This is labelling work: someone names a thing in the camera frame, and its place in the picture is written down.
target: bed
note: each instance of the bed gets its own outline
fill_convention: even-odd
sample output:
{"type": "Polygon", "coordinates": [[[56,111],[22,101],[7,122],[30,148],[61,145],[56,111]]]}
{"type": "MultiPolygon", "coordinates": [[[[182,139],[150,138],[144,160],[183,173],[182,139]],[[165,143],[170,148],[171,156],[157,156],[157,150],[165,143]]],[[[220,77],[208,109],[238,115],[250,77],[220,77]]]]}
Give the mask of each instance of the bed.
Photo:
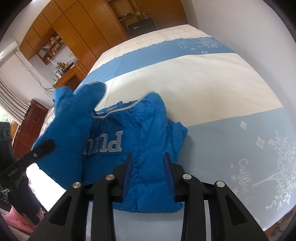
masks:
{"type": "MultiPolygon", "coordinates": [[[[96,111],[159,93],[168,117],[188,129],[179,164],[202,182],[223,180],[263,230],[295,206],[293,125],[260,75],[223,43],[189,25],[155,31],[102,54],[80,86],[90,81],[107,86],[96,111]]],[[[46,209],[65,191],[36,164],[27,176],[46,209]]],[[[183,210],[114,210],[114,219],[118,240],[177,241],[183,210]]]]}

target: white tree pattern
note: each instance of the white tree pattern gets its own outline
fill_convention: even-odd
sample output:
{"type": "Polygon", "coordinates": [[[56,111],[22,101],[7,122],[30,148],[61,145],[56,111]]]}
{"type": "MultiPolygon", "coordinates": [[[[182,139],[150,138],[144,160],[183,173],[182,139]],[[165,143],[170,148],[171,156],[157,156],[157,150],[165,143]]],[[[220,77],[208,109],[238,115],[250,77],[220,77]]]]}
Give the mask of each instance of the white tree pattern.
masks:
{"type": "Polygon", "coordinates": [[[219,46],[223,46],[221,42],[211,37],[199,38],[200,41],[196,42],[197,44],[201,44],[199,47],[208,47],[208,48],[219,48],[219,46]]]}
{"type": "Polygon", "coordinates": [[[274,200],[271,201],[271,205],[266,206],[266,209],[271,209],[273,205],[278,205],[277,210],[279,210],[284,203],[289,205],[292,190],[296,185],[296,161],[294,158],[296,153],[296,145],[294,142],[294,146],[290,146],[290,144],[287,142],[287,137],[280,138],[277,131],[276,135],[276,139],[270,139],[268,144],[277,151],[278,167],[272,175],[260,182],[253,184],[252,187],[256,187],[267,181],[276,181],[277,194],[274,196],[274,200]]]}

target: window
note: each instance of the window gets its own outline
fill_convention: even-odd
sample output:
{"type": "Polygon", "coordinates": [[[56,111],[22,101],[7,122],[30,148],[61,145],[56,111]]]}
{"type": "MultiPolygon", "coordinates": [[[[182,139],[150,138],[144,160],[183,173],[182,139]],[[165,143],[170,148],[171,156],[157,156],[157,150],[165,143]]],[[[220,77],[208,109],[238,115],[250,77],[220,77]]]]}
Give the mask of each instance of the window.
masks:
{"type": "Polygon", "coordinates": [[[11,117],[7,112],[0,107],[0,122],[11,122],[11,117]]]}

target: wooden cabinet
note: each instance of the wooden cabinet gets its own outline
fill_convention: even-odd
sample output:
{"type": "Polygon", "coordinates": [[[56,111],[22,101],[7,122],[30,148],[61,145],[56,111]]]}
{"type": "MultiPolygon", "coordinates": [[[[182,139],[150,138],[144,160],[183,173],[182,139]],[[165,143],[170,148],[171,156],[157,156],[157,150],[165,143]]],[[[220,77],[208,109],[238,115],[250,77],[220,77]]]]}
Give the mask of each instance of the wooden cabinet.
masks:
{"type": "Polygon", "coordinates": [[[42,13],[47,18],[47,20],[50,22],[50,24],[53,24],[55,20],[58,19],[59,16],[62,15],[62,11],[58,7],[58,5],[55,3],[54,0],[51,0],[45,8],[42,10],[42,13]]]}
{"type": "Polygon", "coordinates": [[[104,0],[79,0],[94,24],[100,30],[110,47],[127,40],[123,29],[104,0]]]}
{"type": "Polygon", "coordinates": [[[27,60],[33,57],[33,49],[26,39],[23,39],[22,43],[20,44],[20,51],[27,60]]]}
{"type": "Polygon", "coordinates": [[[74,3],[64,14],[97,59],[102,53],[110,49],[109,45],[79,2],[74,3]]]}
{"type": "Polygon", "coordinates": [[[55,0],[59,8],[65,12],[71,5],[73,5],[77,0],[55,0]]]}
{"type": "Polygon", "coordinates": [[[40,13],[35,21],[32,24],[32,27],[35,29],[37,34],[43,38],[48,33],[48,31],[51,29],[51,24],[46,19],[46,17],[43,15],[43,13],[40,13]]]}
{"type": "Polygon", "coordinates": [[[188,24],[181,0],[135,0],[140,11],[153,20],[158,29],[188,24]]]}
{"type": "Polygon", "coordinates": [[[136,16],[133,8],[131,7],[128,0],[106,0],[110,9],[116,16],[119,24],[122,26],[127,35],[131,37],[131,33],[128,29],[128,25],[138,22],[138,17],[136,16]]]}
{"type": "Polygon", "coordinates": [[[77,63],[74,67],[68,70],[55,84],[55,88],[69,86],[73,91],[78,87],[82,80],[87,76],[88,71],[82,63],[77,63]]]}
{"type": "Polygon", "coordinates": [[[27,40],[28,44],[32,47],[32,49],[34,49],[41,40],[40,36],[37,34],[37,32],[32,26],[26,33],[25,39],[27,40]]]}
{"type": "Polygon", "coordinates": [[[78,77],[78,79],[80,79],[80,81],[84,80],[84,78],[86,77],[87,74],[85,74],[85,72],[86,69],[82,69],[76,73],[76,76],[78,77]]]}
{"type": "Polygon", "coordinates": [[[75,54],[83,66],[90,70],[96,62],[95,55],[87,47],[83,39],[68,21],[65,15],[61,15],[54,23],[53,28],[64,40],[69,49],[75,54]]]}
{"type": "Polygon", "coordinates": [[[63,48],[65,43],[61,39],[61,37],[56,33],[56,31],[53,31],[50,36],[47,36],[47,39],[44,39],[43,46],[38,51],[38,57],[41,59],[41,61],[48,65],[50,63],[50,60],[55,57],[56,54],[63,48]]]}
{"type": "Polygon", "coordinates": [[[129,1],[130,5],[131,5],[132,9],[134,10],[134,12],[135,12],[135,13],[136,13],[136,12],[139,12],[139,13],[140,13],[140,15],[137,15],[138,20],[139,20],[139,21],[144,20],[145,18],[144,18],[144,16],[141,14],[141,11],[140,11],[140,9],[139,9],[139,7],[138,7],[136,1],[135,1],[135,0],[128,0],[128,1],[129,1]]]}

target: cabinet door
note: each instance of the cabinet door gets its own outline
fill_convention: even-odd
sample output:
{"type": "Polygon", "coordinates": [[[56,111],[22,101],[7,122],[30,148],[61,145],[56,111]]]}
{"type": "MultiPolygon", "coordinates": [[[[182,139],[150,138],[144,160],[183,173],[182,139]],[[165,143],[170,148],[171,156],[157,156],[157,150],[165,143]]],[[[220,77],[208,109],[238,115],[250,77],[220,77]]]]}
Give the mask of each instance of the cabinet door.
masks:
{"type": "Polygon", "coordinates": [[[42,10],[42,13],[47,18],[47,20],[50,22],[50,24],[53,24],[55,20],[58,19],[59,16],[62,15],[62,11],[58,7],[58,5],[55,3],[54,0],[51,0],[45,8],[42,10]]]}
{"type": "Polygon", "coordinates": [[[40,36],[37,34],[37,32],[32,26],[29,28],[28,32],[26,33],[25,39],[27,40],[29,45],[32,47],[32,49],[35,49],[35,47],[41,40],[40,36]]]}
{"type": "Polygon", "coordinates": [[[29,60],[33,56],[33,49],[28,44],[26,39],[23,39],[22,43],[20,44],[20,51],[27,60],[29,60]]]}
{"type": "Polygon", "coordinates": [[[64,14],[97,58],[110,49],[100,31],[79,2],[74,3],[64,14]]]}
{"type": "Polygon", "coordinates": [[[56,4],[63,12],[66,11],[76,1],[77,0],[55,0],[56,4]]]}
{"type": "Polygon", "coordinates": [[[76,73],[76,76],[80,79],[80,81],[84,80],[84,78],[86,77],[86,74],[83,73],[85,71],[86,71],[86,69],[82,69],[81,71],[76,73]]]}
{"type": "Polygon", "coordinates": [[[60,82],[62,85],[66,85],[66,83],[74,76],[75,73],[72,71],[72,69],[70,69],[59,79],[58,82],[60,82]]]}
{"type": "Polygon", "coordinates": [[[45,18],[43,13],[40,13],[32,24],[38,35],[43,38],[51,28],[51,24],[45,18]]]}
{"type": "Polygon", "coordinates": [[[53,23],[52,27],[78,58],[78,60],[83,64],[83,66],[86,69],[91,69],[96,62],[96,57],[87,47],[65,15],[61,15],[53,23]]]}
{"type": "Polygon", "coordinates": [[[56,82],[55,84],[54,84],[54,88],[60,88],[60,87],[63,87],[64,85],[62,84],[62,83],[60,83],[60,82],[56,82]]]}
{"type": "Polygon", "coordinates": [[[75,75],[67,83],[65,83],[65,86],[70,87],[71,90],[74,91],[80,83],[81,80],[75,75]]]}
{"type": "Polygon", "coordinates": [[[74,67],[71,68],[71,70],[74,72],[74,74],[78,73],[80,69],[75,65],[74,67]]]}
{"type": "Polygon", "coordinates": [[[158,29],[188,24],[181,0],[136,0],[141,12],[153,20],[158,29]]]}
{"type": "Polygon", "coordinates": [[[127,40],[121,26],[104,0],[79,0],[94,24],[100,30],[110,47],[127,40]]]}

